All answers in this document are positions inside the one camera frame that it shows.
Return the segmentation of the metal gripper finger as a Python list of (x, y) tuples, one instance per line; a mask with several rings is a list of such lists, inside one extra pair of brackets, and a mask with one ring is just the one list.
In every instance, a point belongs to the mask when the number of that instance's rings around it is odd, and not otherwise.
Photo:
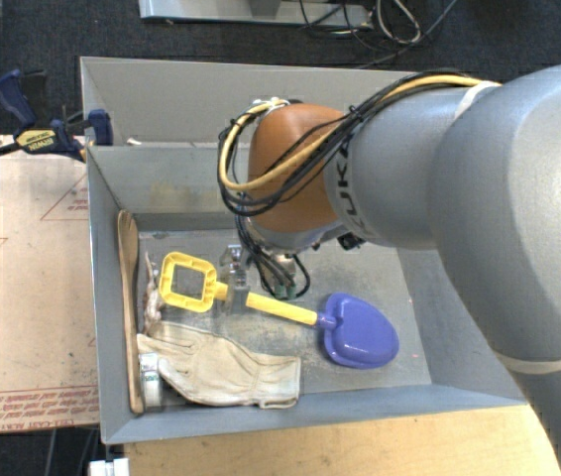
[(236, 272), (228, 280), (228, 290), (225, 300), (228, 314), (240, 314), (246, 310), (248, 295), (251, 291), (246, 272)]
[(244, 250), (241, 244), (229, 244), (219, 258), (222, 273), (237, 273), (244, 270)]

